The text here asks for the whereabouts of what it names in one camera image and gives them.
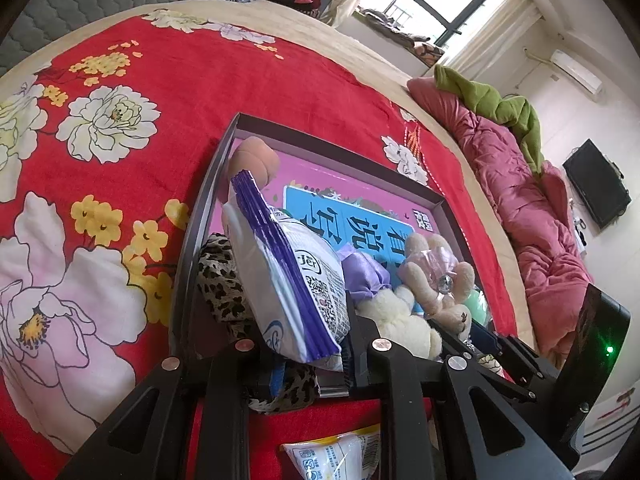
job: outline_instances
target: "barcode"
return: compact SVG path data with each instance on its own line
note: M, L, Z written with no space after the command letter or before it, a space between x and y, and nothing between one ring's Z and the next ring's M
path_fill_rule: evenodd
M368 468L375 468L378 458L378 445L380 444L380 437L370 437L367 442L367 447L364 449L364 455L362 457L362 470Z

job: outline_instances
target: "pink quilt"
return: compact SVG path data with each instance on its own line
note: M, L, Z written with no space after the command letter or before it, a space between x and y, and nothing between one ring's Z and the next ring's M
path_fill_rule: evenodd
M536 179L507 128L469 111L433 78L411 79L407 88L471 164L516 253L540 352L563 362L591 277L575 245L560 171L545 161Z

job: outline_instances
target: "green ball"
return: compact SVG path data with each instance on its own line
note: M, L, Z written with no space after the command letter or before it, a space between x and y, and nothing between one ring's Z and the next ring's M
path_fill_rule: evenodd
M471 317L484 326L484 322L486 321L488 314L488 306L486 304L484 292L480 292L475 289L472 290L471 294L463 304L469 309L469 312L471 312Z

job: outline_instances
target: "snack packet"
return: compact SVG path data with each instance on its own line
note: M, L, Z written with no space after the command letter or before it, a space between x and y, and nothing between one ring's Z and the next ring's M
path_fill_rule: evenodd
M380 461L380 425L282 448L305 480L369 480Z
M338 343L349 317L340 259L303 223L269 206L249 171L231 184L223 224L262 337L294 361L342 370Z

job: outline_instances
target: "purple ribbon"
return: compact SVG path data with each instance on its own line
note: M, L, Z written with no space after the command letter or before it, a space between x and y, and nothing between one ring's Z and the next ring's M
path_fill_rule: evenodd
M370 300L383 288L391 288L388 270L369 254L349 246L341 247L337 254L342 260L345 288L353 301Z

